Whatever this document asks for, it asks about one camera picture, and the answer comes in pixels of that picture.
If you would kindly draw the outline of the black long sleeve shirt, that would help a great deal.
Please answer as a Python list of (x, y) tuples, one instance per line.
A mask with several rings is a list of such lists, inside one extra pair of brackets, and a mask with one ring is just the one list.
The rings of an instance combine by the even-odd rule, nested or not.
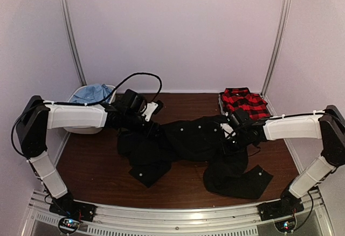
[(154, 139), (140, 132), (121, 132), (118, 153), (128, 158), (132, 167), (129, 174), (147, 188), (163, 177), (173, 162), (207, 162), (203, 173), (206, 190), (226, 197), (259, 199), (273, 175), (259, 165), (246, 170), (247, 147), (242, 152), (223, 152), (224, 130), (219, 123), (222, 118), (206, 116), (163, 124), (160, 136)]

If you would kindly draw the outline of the red black plaid shirt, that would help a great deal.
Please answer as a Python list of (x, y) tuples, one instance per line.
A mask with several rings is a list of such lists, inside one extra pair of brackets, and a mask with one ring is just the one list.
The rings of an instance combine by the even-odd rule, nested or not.
[(242, 109), (253, 120), (271, 116), (267, 109), (267, 102), (260, 94), (250, 92), (247, 87), (226, 88), (224, 92), (220, 93), (220, 101), (226, 113)]

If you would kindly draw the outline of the white plastic basin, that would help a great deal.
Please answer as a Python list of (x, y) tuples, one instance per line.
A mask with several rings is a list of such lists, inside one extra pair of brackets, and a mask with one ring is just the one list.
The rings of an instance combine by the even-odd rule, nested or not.
[(97, 134), (102, 131), (102, 128), (95, 127), (65, 127), (65, 130), (74, 134)]

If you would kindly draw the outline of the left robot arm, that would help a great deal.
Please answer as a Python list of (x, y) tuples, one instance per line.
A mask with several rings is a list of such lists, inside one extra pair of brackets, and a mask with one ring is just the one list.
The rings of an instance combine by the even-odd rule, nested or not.
[(159, 128), (152, 117), (162, 107), (162, 101), (148, 101), (131, 89), (113, 101), (92, 103), (48, 101), (34, 95), (15, 120), (10, 137), (18, 138), (19, 145), (14, 146), (14, 150), (27, 160), (48, 193), (57, 200), (57, 209), (71, 217), (76, 214), (78, 206), (68, 197), (68, 187), (50, 157), (50, 131), (74, 128), (86, 133), (91, 128), (114, 128), (151, 136)]

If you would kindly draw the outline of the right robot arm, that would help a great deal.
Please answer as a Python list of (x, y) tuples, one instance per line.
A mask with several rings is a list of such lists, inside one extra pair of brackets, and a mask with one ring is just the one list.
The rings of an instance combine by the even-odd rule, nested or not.
[(281, 194), (276, 209), (288, 215), (297, 199), (344, 165), (344, 117), (335, 105), (304, 114), (253, 120), (242, 109), (226, 114), (221, 123), (226, 139), (236, 149), (284, 140), (299, 175)]

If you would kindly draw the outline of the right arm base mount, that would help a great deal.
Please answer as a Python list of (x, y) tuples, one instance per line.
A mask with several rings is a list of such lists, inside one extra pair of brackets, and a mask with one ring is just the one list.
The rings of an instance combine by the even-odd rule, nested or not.
[(292, 216), (297, 212), (302, 212), (304, 210), (304, 206), (301, 203), (300, 197), (295, 197), (290, 193), (288, 188), (285, 188), (280, 196), (280, 199), (259, 204), (257, 209), (261, 221), (267, 221), (285, 216)]

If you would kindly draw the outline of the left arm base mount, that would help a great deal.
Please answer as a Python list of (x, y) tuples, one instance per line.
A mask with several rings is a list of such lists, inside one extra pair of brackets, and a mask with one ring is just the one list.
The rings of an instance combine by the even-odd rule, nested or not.
[(60, 198), (52, 198), (49, 207), (51, 213), (78, 221), (88, 222), (93, 221), (95, 210), (96, 206), (93, 204), (75, 201), (73, 195), (69, 191)]

